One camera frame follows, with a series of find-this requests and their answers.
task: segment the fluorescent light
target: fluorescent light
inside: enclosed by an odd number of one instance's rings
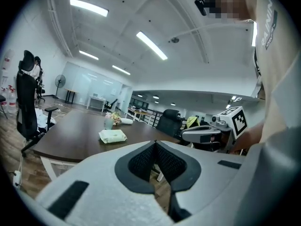
[[[256,36],[257,36],[257,23],[254,22],[253,40],[252,40],[252,46],[253,47],[255,47],[255,45],[256,45]]]
[[[93,59],[96,59],[96,60],[98,60],[98,58],[97,57],[95,57],[95,56],[93,56],[93,55],[90,55],[90,54],[88,54],[88,53],[86,53],[86,52],[84,52],[84,51],[79,51],[81,54],[83,54],[83,55],[86,55],[86,56],[89,56],[89,57],[91,57],[91,58],[93,58]]]
[[[80,8],[84,8],[87,10],[90,10],[92,12],[98,13],[104,17],[107,17],[108,15],[108,10],[104,9],[104,8],[100,8],[98,6],[95,6],[93,4],[87,3],[87,2],[82,2],[79,0],[70,0],[70,4],[76,7],[80,7]]]
[[[125,71],[125,70],[123,70],[123,69],[120,69],[120,68],[118,68],[117,66],[112,65],[112,67],[113,67],[114,69],[117,69],[117,70],[123,72],[123,73],[126,73],[127,75],[130,75],[129,72],[127,72],[127,71]]]
[[[148,47],[150,47],[159,57],[163,60],[166,60],[166,55],[158,48],[157,45],[154,44],[143,32],[139,32],[136,35],[139,39],[141,39]]]

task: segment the wooden table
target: wooden table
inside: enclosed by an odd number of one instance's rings
[[[132,110],[132,108],[130,108],[130,107],[128,108],[128,110],[133,112],[134,115],[131,115],[130,113],[127,113],[126,117],[129,115],[130,117],[133,118],[134,121],[140,121],[140,118],[141,118],[142,115],[147,115],[149,117],[148,124],[150,123],[152,114],[150,114],[148,112],[139,112],[139,110]]]
[[[144,122],[134,121],[132,125],[118,125],[112,128],[121,129],[127,136],[126,141],[105,144],[98,134],[104,129],[104,119],[104,116],[71,111],[38,142],[33,151],[41,157],[52,180],[60,174],[59,169],[52,164],[59,165],[60,170],[63,170],[89,156],[139,142],[150,140],[178,142],[178,139]]]
[[[66,88],[65,88],[65,90],[67,91],[65,103],[69,103],[70,94],[73,93],[72,102],[71,102],[71,104],[73,104],[74,96],[75,96],[75,93],[77,93],[77,92],[74,91],[74,90],[71,90],[71,89],[66,89]]]

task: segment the black rubber pad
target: black rubber pad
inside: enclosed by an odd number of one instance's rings
[[[58,218],[64,220],[80,199],[89,183],[74,182],[48,209]]]
[[[224,161],[224,160],[219,161],[217,164],[223,165],[228,168],[234,168],[234,169],[240,169],[240,166],[241,166],[241,164],[239,164],[239,163],[235,163],[235,162],[231,162],[231,161]]]

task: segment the white ceiling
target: white ceiling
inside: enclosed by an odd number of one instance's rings
[[[161,105],[169,106],[175,103],[177,107],[199,111],[208,114],[216,114],[226,110],[228,101],[232,98],[232,94],[222,93],[201,93],[192,91],[171,91],[171,90],[152,90],[152,91],[134,91],[133,96],[142,95],[144,101],[154,103],[159,101]],[[258,103],[259,99],[251,97],[242,97],[241,101],[233,102],[232,106],[250,106]]]
[[[109,10],[107,17],[70,6],[68,0],[54,1],[56,12],[64,11],[58,22],[74,57],[91,60],[78,53],[83,50],[97,56],[99,66],[113,70],[111,66],[116,65],[143,78],[140,83],[156,73],[178,77],[183,70],[196,68],[206,71],[199,73],[200,78],[209,73],[223,76],[226,69],[254,79],[254,72],[250,73],[254,70],[250,66],[252,22],[204,17],[194,0],[81,0]],[[163,61],[148,49],[136,37],[139,31],[168,59]],[[179,43],[170,42],[174,36]]]

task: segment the glass partition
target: glass partition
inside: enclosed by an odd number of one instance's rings
[[[103,96],[110,104],[118,99],[122,88],[120,82],[70,62],[67,62],[63,75],[66,77],[66,83],[64,87],[58,89],[57,96],[65,100],[66,89],[76,91],[73,101],[76,104],[87,105],[90,96]],[[101,108],[102,102],[91,100],[90,106]]]

